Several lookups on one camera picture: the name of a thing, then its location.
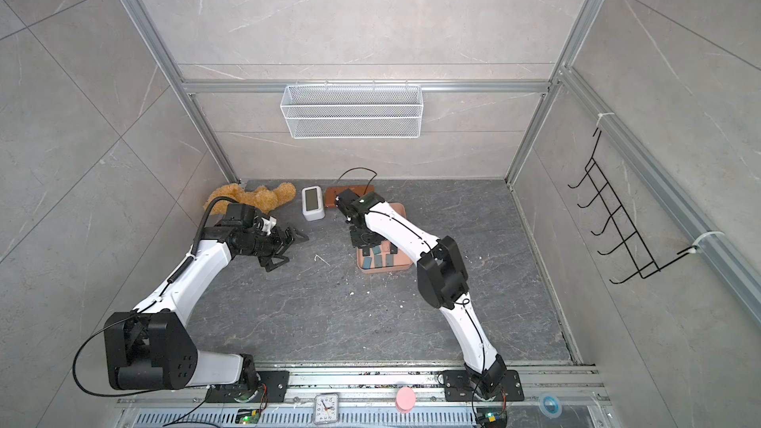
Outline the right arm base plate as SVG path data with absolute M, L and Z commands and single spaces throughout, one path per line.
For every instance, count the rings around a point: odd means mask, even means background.
M 525 395 L 519 374 L 507 370 L 495 386 L 483 388 L 476 376 L 466 370 L 447 370 L 437 376 L 447 401 L 523 401 Z

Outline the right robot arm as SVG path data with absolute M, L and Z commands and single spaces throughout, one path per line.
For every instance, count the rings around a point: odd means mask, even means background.
M 418 228 L 376 192 L 359 195 L 346 188 L 337 193 L 334 202 L 350 225 L 354 247 L 372 248 L 387 241 L 416 265 L 418 292 L 448 322 L 460 345 L 474 394 L 483 399 L 495 397 L 501 391 L 507 365 L 477 317 L 456 241 Z

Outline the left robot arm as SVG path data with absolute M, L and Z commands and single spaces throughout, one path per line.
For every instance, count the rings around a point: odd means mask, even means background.
M 109 386 L 127 396 L 160 390 L 207 388 L 248 402 L 264 391 L 252 356 L 202 351 L 186 322 L 210 283 L 235 257 L 256 258 L 265 271 L 289 262 L 287 250 L 307 241 L 254 206 L 223 197 L 221 219 L 201 222 L 189 251 L 174 271 L 127 312 L 115 312 L 100 330 Z

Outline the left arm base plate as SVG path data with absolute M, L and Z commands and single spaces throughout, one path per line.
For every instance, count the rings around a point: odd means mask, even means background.
M 237 382 L 212 386 L 207 391 L 208 403 L 281 403 L 289 388 L 289 371 L 265 371 L 257 373 L 255 382 Z

